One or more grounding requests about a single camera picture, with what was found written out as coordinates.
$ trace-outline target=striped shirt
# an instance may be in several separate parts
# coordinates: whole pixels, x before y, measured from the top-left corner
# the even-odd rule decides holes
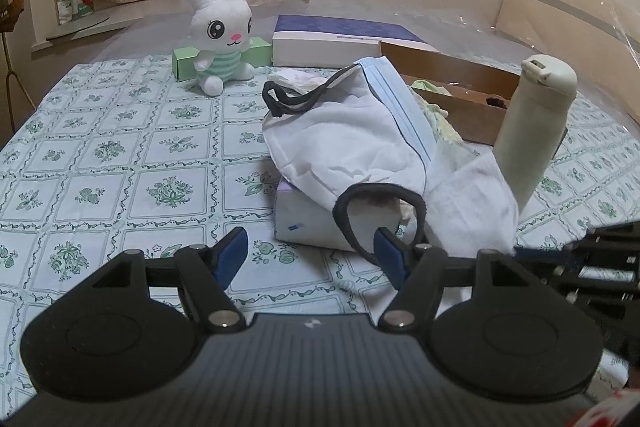
[[[199,77],[210,76],[214,74],[219,76],[225,82],[229,80],[240,63],[240,52],[228,53],[225,55],[216,55],[213,62],[206,70],[198,74]]]

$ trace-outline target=plastic sheet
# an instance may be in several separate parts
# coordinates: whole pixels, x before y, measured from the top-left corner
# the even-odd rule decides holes
[[[640,14],[614,0],[503,0],[497,29],[574,68],[602,109],[640,122]],[[612,105],[611,97],[619,104]],[[634,124],[620,121],[631,130]]]
[[[418,12],[345,0],[311,3],[284,0],[253,6],[252,11],[252,35],[262,37],[267,42],[271,42],[279,14],[306,14],[399,24],[444,54],[517,74],[520,74],[520,63],[538,52],[530,46],[499,36],[487,21],[464,10]],[[174,49],[190,45],[190,20],[190,12],[147,16],[107,41],[95,60],[170,55]],[[638,124],[629,117],[621,104],[585,77],[579,79],[578,90],[640,139]]]

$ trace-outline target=cardboard box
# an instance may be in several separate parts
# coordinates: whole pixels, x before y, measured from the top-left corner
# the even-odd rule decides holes
[[[278,184],[273,210],[277,240],[353,251],[335,224],[332,213],[284,178]],[[354,201],[349,205],[349,215],[353,233],[361,245],[372,252],[373,236],[378,227],[397,230],[402,218],[398,202],[393,198],[385,201]]]
[[[380,42],[380,52],[408,85],[424,79],[444,86],[452,94],[415,90],[427,102],[436,103],[449,112],[447,120],[464,140],[495,143],[507,110],[489,105],[487,99],[499,97],[505,107],[509,107],[520,79],[517,74],[388,42]]]
[[[280,15],[273,34],[273,65],[344,68],[364,57],[380,57],[380,41],[435,51],[398,24]]]
[[[254,68],[271,66],[271,45],[260,37],[251,37],[251,47],[241,55],[240,59]]]
[[[178,48],[174,50],[172,67],[174,77],[178,82],[196,78],[196,70],[193,69],[193,59],[197,54],[198,50],[196,48]]]
[[[245,51],[240,60],[251,64],[254,68],[271,66],[271,45],[260,37],[251,37],[251,47]],[[178,48],[174,50],[172,60],[174,76],[181,82],[196,78],[196,70],[193,68],[193,59],[198,54],[196,48]]]

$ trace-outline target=green box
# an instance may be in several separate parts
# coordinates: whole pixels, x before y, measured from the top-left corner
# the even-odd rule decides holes
[[[271,45],[260,37],[251,37],[251,47],[245,51],[240,60],[251,64],[254,68],[271,66]],[[181,82],[196,78],[197,73],[193,68],[193,59],[198,54],[196,48],[178,48],[174,50],[174,76]]]
[[[196,70],[193,68],[193,59],[198,54],[196,48],[178,48],[174,50],[174,77],[181,82],[196,78]]]
[[[240,60],[254,68],[271,66],[271,45],[260,37],[251,37],[251,47],[241,55]]]

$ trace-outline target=white box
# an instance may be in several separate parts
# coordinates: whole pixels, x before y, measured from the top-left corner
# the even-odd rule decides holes
[[[275,237],[331,250],[353,251],[334,216],[297,188],[281,179],[274,203]],[[398,200],[385,197],[354,201],[349,205],[351,228],[365,250],[373,252],[373,235],[379,227],[395,232],[401,220]]]
[[[364,57],[380,57],[380,42],[436,51],[398,24],[335,17],[280,15],[273,34],[273,65],[345,68]]]

